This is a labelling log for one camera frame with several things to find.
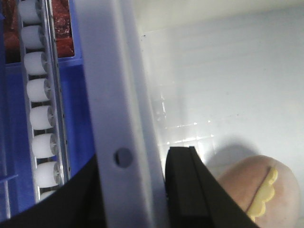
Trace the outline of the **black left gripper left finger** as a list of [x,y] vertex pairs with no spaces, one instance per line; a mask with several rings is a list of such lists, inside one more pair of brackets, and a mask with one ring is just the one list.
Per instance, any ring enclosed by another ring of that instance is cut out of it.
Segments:
[[104,228],[106,226],[97,159],[64,186],[28,210],[1,222],[2,228]]

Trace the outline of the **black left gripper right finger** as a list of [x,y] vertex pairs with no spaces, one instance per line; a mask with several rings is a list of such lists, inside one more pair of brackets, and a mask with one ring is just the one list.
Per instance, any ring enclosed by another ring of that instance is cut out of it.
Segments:
[[256,228],[216,181],[194,147],[171,147],[165,188],[172,228]]

